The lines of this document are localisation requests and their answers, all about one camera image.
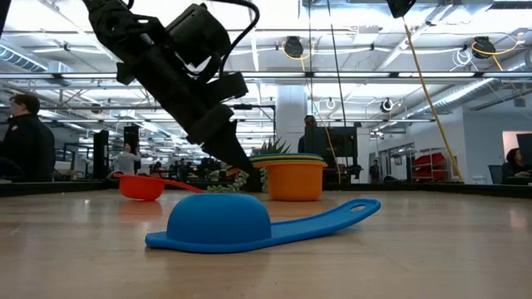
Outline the black aluminium table frame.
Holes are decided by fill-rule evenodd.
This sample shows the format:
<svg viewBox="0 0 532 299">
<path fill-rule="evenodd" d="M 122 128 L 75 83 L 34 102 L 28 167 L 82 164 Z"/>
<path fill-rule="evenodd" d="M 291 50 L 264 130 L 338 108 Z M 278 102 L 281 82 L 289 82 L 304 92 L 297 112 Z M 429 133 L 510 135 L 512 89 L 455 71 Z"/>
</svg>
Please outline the black aluminium table frame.
<svg viewBox="0 0 532 299">
<path fill-rule="evenodd" d="M 60 194 L 83 191 L 117 189 L 118 183 L 103 181 L 74 181 L 55 183 L 9 183 L 0 184 L 0 198 L 10 196 Z M 480 184 L 326 184 L 326 191 L 399 192 L 424 191 L 449 194 L 474 194 L 492 197 L 532 199 L 532 186 L 480 185 Z"/>
</svg>

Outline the dark wall monitor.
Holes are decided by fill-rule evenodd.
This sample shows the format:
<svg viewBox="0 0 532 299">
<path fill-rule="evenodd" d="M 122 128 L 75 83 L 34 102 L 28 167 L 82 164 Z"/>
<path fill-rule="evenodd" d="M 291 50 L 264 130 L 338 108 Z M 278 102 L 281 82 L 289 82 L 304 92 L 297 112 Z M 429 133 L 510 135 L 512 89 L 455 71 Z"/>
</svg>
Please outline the dark wall monitor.
<svg viewBox="0 0 532 299">
<path fill-rule="evenodd" d="M 532 165 L 532 133 L 517 134 L 516 138 L 523 164 Z"/>
</svg>

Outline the teal measuring cup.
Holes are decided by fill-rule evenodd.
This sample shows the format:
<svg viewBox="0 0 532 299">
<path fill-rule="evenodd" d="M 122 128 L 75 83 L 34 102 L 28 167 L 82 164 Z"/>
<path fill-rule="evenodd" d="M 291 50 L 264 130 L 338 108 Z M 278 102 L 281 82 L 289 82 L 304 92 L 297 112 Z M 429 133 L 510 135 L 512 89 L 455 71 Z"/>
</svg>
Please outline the teal measuring cup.
<svg viewBox="0 0 532 299">
<path fill-rule="evenodd" d="M 259 154 L 249 157 L 252 160 L 260 159 L 310 159 L 323 160 L 323 157 L 317 154 L 307 153 L 275 153 L 275 154 Z"/>
</svg>

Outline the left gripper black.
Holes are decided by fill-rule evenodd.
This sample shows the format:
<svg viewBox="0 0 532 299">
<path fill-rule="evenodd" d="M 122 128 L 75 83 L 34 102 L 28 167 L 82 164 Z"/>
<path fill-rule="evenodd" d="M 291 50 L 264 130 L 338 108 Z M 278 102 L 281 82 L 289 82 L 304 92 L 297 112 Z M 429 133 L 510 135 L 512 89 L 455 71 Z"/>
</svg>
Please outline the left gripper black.
<svg viewBox="0 0 532 299">
<path fill-rule="evenodd" d="M 231 43 L 185 42 L 166 39 L 116 42 L 117 80 L 142 84 L 187 133 L 187 140 L 202 150 L 244 171 L 254 169 L 236 138 L 234 112 L 222 102 L 248 93 L 239 72 L 213 76 L 231 50 Z"/>
</svg>

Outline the blue measuring cup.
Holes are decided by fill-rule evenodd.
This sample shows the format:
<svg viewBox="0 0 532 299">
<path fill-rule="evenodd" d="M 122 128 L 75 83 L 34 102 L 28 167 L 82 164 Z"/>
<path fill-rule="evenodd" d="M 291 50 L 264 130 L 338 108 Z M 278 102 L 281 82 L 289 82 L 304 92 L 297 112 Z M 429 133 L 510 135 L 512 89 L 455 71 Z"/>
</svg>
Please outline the blue measuring cup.
<svg viewBox="0 0 532 299">
<path fill-rule="evenodd" d="M 354 199 L 310 217 L 273 222 L 251 195 L 193 194 L 174 206 L 165 231 L 145 236 L 145 244 L 182 252 L 248 252 L 335 233 L 380 207 L 375 199 Z"/>
</svg>

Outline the yellow measuring cup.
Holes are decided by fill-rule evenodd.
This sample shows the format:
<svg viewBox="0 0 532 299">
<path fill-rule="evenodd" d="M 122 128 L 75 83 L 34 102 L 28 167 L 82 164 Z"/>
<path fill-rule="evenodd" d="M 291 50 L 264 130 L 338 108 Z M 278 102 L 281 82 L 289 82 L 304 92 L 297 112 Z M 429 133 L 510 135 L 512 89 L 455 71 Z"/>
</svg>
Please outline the yellow measuring cup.
<svg viewBox="0 0 532 299">
<path fill-rule="evenodd" d="M 312 162 L 323 162 L 321 156 L 316 155 L 261 155 L 254 156 L 249 159 L 252 163 L 273 163 L 274 161 L 280 162 L 295 162 L 295 161 L 312 161 Z"/>
</svg>

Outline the potted succulent plant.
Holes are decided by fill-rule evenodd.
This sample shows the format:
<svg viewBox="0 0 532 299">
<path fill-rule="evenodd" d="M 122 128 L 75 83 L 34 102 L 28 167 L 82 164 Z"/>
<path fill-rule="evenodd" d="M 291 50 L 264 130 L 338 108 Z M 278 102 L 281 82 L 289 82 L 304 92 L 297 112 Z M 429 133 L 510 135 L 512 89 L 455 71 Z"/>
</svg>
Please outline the potted succulent plant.
<svg viewBox="0 0 532 299">
<path fill-rule="evenodd" d="M 254 161 L 254 158 L 265 154 L 287 154 L 289 150 L 290 145 L 286 145 L 285 141 L 268 140 L 262 144 L 260 149 L 253 149 L 249 159 Z M 207 191 L 211 193 L 261 193 L 266 189 L 267 170 L 264 167 L 255 168 L 251 174 L 228 167 L 226 174 L 232 179 L 230 184 L 210 185 L 207 187 Z"/>
</svg>

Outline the black flat screen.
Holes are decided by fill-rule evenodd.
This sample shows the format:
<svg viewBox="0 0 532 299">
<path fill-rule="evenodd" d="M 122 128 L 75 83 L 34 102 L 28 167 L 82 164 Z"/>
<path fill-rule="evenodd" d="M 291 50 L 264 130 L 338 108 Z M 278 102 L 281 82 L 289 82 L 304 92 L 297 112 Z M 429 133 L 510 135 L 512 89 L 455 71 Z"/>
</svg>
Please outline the black flat screen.
<svg viewBox="0 0 532 299">
<path fill-rule="evenodd" d="M 306 153 L 327 157 L 357 157 L 356 127 L 308 127 L 304 134 Z"/>
</svg>

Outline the red measuring cup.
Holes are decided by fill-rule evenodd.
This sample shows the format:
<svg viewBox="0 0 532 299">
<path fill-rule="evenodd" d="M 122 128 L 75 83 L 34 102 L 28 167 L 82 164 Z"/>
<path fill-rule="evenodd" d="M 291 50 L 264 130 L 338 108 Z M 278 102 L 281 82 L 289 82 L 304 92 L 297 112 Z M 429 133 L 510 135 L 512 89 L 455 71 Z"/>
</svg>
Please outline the red measuring cup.
<svg viewBox="0 0 532 299">
<path fill-rule="evenodd" d="M 197 194 L 203 193 L 203 190 L 194 186 L 168 179 L 130 174 L 114 174 L 114 176 L 120 180 L 119 190 L 121 194 L 129 199 L 156 201 L 163 194 L 166 185 Z"/>
</svg>

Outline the orange measuring cup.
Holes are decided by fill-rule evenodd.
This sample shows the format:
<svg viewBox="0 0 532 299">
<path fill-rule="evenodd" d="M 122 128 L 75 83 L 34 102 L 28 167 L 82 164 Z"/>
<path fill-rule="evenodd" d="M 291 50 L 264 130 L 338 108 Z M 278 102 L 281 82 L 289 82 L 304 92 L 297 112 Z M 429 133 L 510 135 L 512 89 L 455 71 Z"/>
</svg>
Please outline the orange measuring cup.
<svg viewBox="0 0 532 299">
<path fill-rule="evenodd" d="M 271 200 L 287 202 L 318 201 L 323 191 L 323 169 L 319 160 L 281 159 L 253 162 L 255 168 L 268 171 L 268 195 Z"/>
</svg>

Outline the person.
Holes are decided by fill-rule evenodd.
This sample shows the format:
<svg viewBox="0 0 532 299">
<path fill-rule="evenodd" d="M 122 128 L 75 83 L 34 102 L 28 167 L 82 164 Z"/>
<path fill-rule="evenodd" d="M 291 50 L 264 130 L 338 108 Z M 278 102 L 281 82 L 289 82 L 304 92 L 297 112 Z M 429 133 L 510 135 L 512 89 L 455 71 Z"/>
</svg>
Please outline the person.
<svg viewBox="0 0 532 299">
<path fill-rule="evenodd" d="M 304 117 L 304 123 L 305 123 L 305 128 L 317 126 L 316 119 L 313 115 L 306 115 Z M 298 140 L 298 152 L 299 153 L 305 152 L 305 135 L 302 135 Z"/>
<path fill-rule="evenodd" d="M 502 165 L 502 184 L 527 184 L 532 182 L 532 166 L 523 162 L 520 149 L 513 148 Z"/>
<path fill-rule="evenodd" d="M 115 172 L 135 175 L 135 163 L 141 161 L 140 152 L 134 151 L 129 144 L 115 157 Z"/>
<path fill-rule="evenodd" d="M 369 169 L 370 182 L 379 184 L 382 178 L 381 165 L 378 159 L 374 159 Z"/>
<path fill-rule="evenodd" d="M 10 98 L 8 128 L 0 141 L 0 178 L 13 182 L 52 182 L 55 137 L 39 119 L 40 101 L 18 94 Z"/>
</svg>

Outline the rack with red bins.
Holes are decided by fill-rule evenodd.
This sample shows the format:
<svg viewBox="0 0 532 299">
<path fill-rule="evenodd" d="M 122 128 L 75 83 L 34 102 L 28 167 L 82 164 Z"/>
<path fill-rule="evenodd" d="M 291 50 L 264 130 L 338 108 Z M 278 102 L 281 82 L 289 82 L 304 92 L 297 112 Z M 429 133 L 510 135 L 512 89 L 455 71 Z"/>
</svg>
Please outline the rack with red bins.
<svg viewBox="0 0 532 299">
<path fill-rule="evenodd" d="M 416 182 L 443 182 L 447 177 L 446 158 L 442 153 L 422 155 L 412 162 L 411 170 Z"/>
</svg>

